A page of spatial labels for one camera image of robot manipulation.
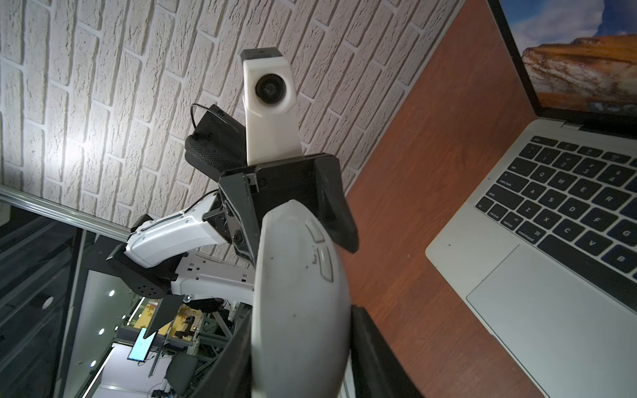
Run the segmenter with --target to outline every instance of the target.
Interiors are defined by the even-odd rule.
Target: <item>monitor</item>
[[[146,356],[150,351],[150,345],[155,338],[157,332],[154,332],[146,339],[144,338],[144,333],[146,332],[146,328],[142,327],[139,334],[137,335],[137,339],[135,340],[135,344],[133,344],[130,354],[128,354],[128,359],[136,360],[137,362],[146,361]]]

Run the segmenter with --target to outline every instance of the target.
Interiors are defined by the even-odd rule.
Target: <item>keyboard key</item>
[[[566,174],[563,171],[558,171],[557,174],[548,182],[548,184],[559,190],[567,190],[572,183],[577,180],[577,177],[572,174]]]
[[[621,220],[608,231],[608,236],[628,246],[637,245],[637,224],[629,220]]]
[[[579,155],[574,155],[568,152],[562,152],[562,154],[553,163],[553,166],[557,167],[558,169],[569,171],[573,167],[575,167],[575,165],[578,164],[581,159],[582,157]]]
[[[535,136],[531,138],[531,142],[542,144],[542,145],[548,145],[548,146],[555,146],[555,144],[557,144],[556,139],[544,138],[540,136]]]
[[[533,216],[535,216],[541,208],[542,207],[537,203],[524,201],[517,212],[519,215],[523,215],[526,218],[533,218]]]
[[[553,163],[553,160],[555,160],[555,158],[558,155],[559,155],[559,151],[557,149],[542,148],[542,151],[540,152],[539,155],[535,157],[535,160],[537,160],[540,163],[551,164]]]
[[[520,152],[521,157],[525,157],[527,159],[533,159],[535,155],[542,149],[540,145],[535,144],[527,144],[524,149]]]
[[[557,147],[560,149],[564,149],[567,151],[574,151],[577,148],[579,148],[580,146],[577,144],[571,144],[571,143],[566,143],[564,141],[560,142],[559,144],[557,144]]]
[[[500,187],[499,185],[494,185],[487,192],[487,196],[491,199],[495,200],[498,203],[504,204],[506,207],[511,210],[515,210],[517,206],[520,206],[520,203],[524,200],[522,196],[516,195],[513,192]]]
[[[515,214],[512,211],[509,211],[509,214],[507,214],[502,221],[500,221],[500,224],[502,224],[503,226],[509,228],[511,231],[516,229],[518,225],[520,225],[520,223],[522,222],[523,218],[517,214]]]
[[[551,229],[562,218],[559,214],[553,213],[549,209],[542,209],[540,214],[533,220],[540,227]]]
[[[596,229],[599,232],[603,232],[606,228],[610,227],[619,217],[604,211],[600,208],[593,208],[588,214],[581,220],[582,224]]]
[[[589,146],[583,146],[580,148],[577,153],[581,153],[582,155],[590,156],[590,157],[598,157],[601,153],[604,152],[601,149],[591,148]]]
[[[606,187],[593,198],[593,203],[609,210],[617,210],[630,198],[630,195],[614,188]]]
[[[509,166],[509,170],[515,171],[518,174],[521,174],[525,177],[528,177],[531,174],[531,171],[537,166],[537,163],[529,162],[528,160],[522,159],[520,157],[515,158],[511,165]]]
[[[584,229],[585,228],[581,225],[565,218],[557,227],[555,227],[553,233],[566,241],[572,242],[573,239],[577,238],[579,234],[584,232]]]
[[[555,173],[555,169],[552,169],[547,166],[540,166],[536,171],[531,175],[532,180],[536,180],[538,182],[545,183],[549,178]]]
[[[601,258],[623,273],[629,273],[637,267],[637,253],[617,245]]]
[[[637,177],[633,178],[624,188],[631,192],[637,192]]]
[[[524,239],[528,240],[529,242],[535,244],[540,239],[542,239],[542,237],[547,232],[544,231],[542,228],[538,227],[537,225],[531,222],[525,221],[524,224],[522,224],[522,226],[519,227],[517,231],[515,231],[515,233],[518,234],[519,236],[522,236]]]
[[[611,164],[604,170],[604,173],[601,173],[598,181],[621,187],[634,173],[635,170],[633,169]]]
[[[485,212],[493,205],[493,201],[488,197],[483,197],[476,204],[476,208],[482,212]]]
[[[589,209],[589,207],[590,204],[579,201],[574,197],[570,197],[566,202],[564,202],[558,211],[563,215],[567,215],[572,219],[577,220]]]
[[[637,283],[582,253],[571,245],[548,235],[538,248],[565,267],[605,291],[628,308],[637,311]]]
[[[595,192],[601,188],[601,184],[587,180],[586,178],[580,178],[573,188],[568,190],[568,193],[581,197],[582,199],[590,199]]]
[[[565,199],[566,195],[561,194],[556,190],[549,189],[539,202],[549,209],[557,209],[560,203],[562,203]]]
[[[540,185],[536,182],[531,182],[529,185],[526,186],[526,188],[522,191],[522,195],[533,199],[534,201],[538,200],[538,198],[540,197],[540,195],[542,195],[542,193],[544,191],[546,191],[547,188],[544,185]]]
[[[613,243],[612,240],[604,238],[602,235],[593,231],[586,232],[580,239],[575,242],[575,246],[584,249],[592,255],[600,255]]]
[[[487,212],[487,214],[495,221],[500,221],[500,218],[504,217],[504,215],[506,214],[506,208],[500,206],[499,204],[495,204],[493,205],[491,210]]]
[[[637,220],[637,197],[630,201],[630,203],[627,204],[626,207],[619,212],[619,214],[630,217],[633,220]]]
[[[584,159],[581,161],[573,172],[580,176],[594,178],[608,163],[596,159]]]
[[[500,178],[497,179],[497,183],[503,187],[507,187],[512,191],[520,192],[524,185],[529,182],[526,178],[520,177],[516,174],[505,171]]]
[[[602,155],[602,159],[610,160],[611,162],[624,164],[627,161],[631,160],[630,156],[622,155],[620,153],[615,152],[606,152]]]

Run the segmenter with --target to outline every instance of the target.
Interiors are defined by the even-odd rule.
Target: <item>white brick wall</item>
[[[189,206],[216,187],[183,160],[190,103],[244,122],[238,54],[277,46],[347,191],[462,1],[0,0],[1,182],[123,225]]]

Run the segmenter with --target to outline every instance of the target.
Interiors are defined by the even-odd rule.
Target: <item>laptop screen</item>
[[[637,117],[637,0],[499,3],[541,107]]]

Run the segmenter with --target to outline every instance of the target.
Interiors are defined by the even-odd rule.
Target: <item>trackpad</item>
[[[634,397],[637,315],[526,245],[467,300],[551,397]]]

